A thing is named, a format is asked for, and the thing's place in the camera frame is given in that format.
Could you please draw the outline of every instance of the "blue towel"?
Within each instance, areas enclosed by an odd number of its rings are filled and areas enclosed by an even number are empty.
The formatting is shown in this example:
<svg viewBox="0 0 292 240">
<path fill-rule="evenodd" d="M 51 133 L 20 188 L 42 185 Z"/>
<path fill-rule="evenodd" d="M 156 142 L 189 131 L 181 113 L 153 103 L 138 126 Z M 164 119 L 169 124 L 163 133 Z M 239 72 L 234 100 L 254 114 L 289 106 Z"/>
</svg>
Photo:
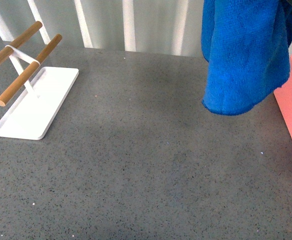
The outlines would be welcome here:
<svg viewBox="0 0 292 240">
<path fill-rule="evenodd" d="M 292 7 L 285 0 L 205 0 L 202 52 L 209 62 L 203 105 L 243 114 L 289 78 Z"/>
</svg>

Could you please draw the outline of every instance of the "white stand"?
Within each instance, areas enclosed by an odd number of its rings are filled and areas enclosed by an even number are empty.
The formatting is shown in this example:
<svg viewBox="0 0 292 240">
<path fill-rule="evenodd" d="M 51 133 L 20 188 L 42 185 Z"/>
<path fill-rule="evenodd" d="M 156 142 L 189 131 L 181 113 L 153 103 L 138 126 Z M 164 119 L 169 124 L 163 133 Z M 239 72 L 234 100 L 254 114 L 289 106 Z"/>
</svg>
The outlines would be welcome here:
<svg viewBox="0 0 292 240">
<path fill-rule="evenodd" d="M 11 46 L 6 47 L 14 50 L 10 59 L 19 75 L 23 68 L 18 58 L 28 63 L 36 61 Z M 31 82 L 27 80 L 26 89 L 0 120 L 0 137 L 42 139 L 78 73 L 76 68 L 43 67 Z"/>
</svg>

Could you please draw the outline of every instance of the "gray countertop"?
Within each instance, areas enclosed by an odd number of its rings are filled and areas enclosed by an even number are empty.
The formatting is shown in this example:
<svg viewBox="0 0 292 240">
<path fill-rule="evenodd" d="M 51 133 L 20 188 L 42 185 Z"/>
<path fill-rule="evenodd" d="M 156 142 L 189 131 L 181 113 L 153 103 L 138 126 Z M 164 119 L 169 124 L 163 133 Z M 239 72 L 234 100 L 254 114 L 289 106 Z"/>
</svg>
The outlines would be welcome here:
<svg viewBox="0 0 292 240">
<path fill-rule="evenodd" d="M 203 58 L 57 47 L 44 65 L 79 76 L 42 140 L 0 137 L 1 240 L 292 240 L 273 95 L 220 116 L 201 104 Z M 16 76 L 0 66 L 0 94 Z"/>
</svg>

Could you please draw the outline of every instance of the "white tray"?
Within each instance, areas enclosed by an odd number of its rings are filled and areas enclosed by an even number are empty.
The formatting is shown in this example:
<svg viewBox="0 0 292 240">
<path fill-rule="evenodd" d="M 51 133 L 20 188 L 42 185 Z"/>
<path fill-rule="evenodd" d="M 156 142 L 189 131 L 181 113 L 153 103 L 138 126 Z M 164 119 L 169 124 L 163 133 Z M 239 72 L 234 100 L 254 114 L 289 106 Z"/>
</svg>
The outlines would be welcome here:
<svg viewBox="0 0 292 240">
<path fill-rule="evenodd" d="M 43 67 L 0 120 L 0 137 L 42 139 L 78 76 L 76 68 Z"/>
</svg>

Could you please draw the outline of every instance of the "wooden dowel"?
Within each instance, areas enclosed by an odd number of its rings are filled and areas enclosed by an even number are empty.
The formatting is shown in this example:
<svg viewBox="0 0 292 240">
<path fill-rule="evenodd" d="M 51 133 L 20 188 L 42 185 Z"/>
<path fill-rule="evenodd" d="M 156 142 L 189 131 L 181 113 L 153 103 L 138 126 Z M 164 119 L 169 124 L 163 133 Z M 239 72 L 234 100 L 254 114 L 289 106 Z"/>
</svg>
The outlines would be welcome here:
<svg viewBox="0 0 292 240">
<path fill-rule="evenodd" d="M 53 51 L 57 44 L 61 41 L 62 36 L 57 34 L 50 43 L 40 52 L 36 57 L 36 60 L 42 63 L 47 56 Z M 15 81 L 9 85 L 8 88 L 0 95 L 0 106 L 4 107 L 9 102 L 9 100 L 16 94 L 20 87 L 34 74 L 34 72 L 39 68 L 39 64 L 33 61 L 22 73 L 19 75 Z"/>
<path fill-rule="evenodd" d="M 32 26 L 30 26 L 26 31 L 24 31 L 20 36 L 18 36 L 14 41 L 12 41 L 9 45 L 14 48 L 20 47 L 26 41 L 30 39 L 40 28 L 42 27 L 42 23 L 37 21 Z M 4 47 L 0 51 L 0 64 L 2 64 L 14 51 L 10 47 Z"/>
<path fill-rule="evenodd" d="M 42 63 L 46 57 L 51 53 L 51 51 L 54 50 L 54 48 L 57 46 L 57 44 L 61 41 L 62 36 L 60 34 L 57 34 L 50 43 L 38 54 L 36 57 L 36 60 L 40 63 Z"/>
</svg>

